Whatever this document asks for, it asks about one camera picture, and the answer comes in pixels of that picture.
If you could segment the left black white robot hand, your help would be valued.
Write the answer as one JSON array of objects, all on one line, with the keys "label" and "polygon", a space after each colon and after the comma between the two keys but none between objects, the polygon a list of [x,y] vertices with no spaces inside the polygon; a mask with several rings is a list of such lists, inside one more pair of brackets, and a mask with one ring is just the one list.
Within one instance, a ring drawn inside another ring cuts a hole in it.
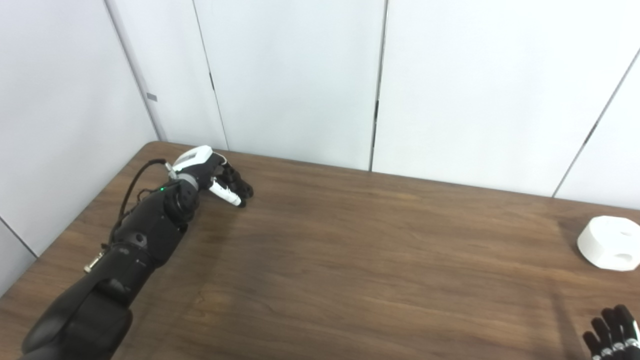
[{"label": "left black white robot hand", "polygon": [[186,180],[198,191],[208,191],[234,207],[246,207],[254,195],[253,187],[229,160],[209,145],[188,150],[167,169],[172,178]]}]

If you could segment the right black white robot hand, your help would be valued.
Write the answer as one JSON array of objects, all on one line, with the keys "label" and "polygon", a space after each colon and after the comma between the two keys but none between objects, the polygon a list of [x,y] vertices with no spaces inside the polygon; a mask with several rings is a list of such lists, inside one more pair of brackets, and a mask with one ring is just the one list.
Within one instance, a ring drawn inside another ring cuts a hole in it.
[{"label": "right black white robot hand", "polygon": [[582,334],[592,360],[638,360],[639,323],[624,304],[601,310],[590,321],[591,330]]}]

